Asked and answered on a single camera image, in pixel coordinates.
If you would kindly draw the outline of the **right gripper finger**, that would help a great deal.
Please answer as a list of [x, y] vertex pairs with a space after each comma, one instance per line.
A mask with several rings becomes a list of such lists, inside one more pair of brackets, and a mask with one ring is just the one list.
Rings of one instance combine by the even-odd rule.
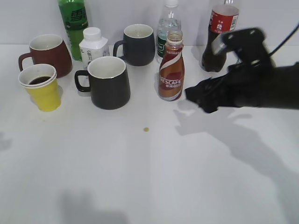
[[186, 99], [197, 104], [206, 113], [217, 111], [219, 107], [224, 106], [219, 88], [223, 80], [224, 78], [208, 78], [196, 86], [186, 88]]

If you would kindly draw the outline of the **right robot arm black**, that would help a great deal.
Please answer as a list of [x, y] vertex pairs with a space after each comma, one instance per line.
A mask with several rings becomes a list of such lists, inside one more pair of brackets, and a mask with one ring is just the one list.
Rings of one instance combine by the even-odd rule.
[[263, 64], [228, 67], [226, 75], [208, 78], [185, 90], [186, 99], [203, 111], [219, 107], [299, 108], [299, 64], [272, 67]]

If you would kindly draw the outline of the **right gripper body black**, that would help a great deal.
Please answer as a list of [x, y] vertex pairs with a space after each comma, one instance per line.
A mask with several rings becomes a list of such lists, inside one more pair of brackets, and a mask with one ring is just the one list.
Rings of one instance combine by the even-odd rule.
[[218, 78], [224, 78], [219, 86], [224, 107], [278, 108], [276, 67], [262, 64], [248, 70], [236, 65]]

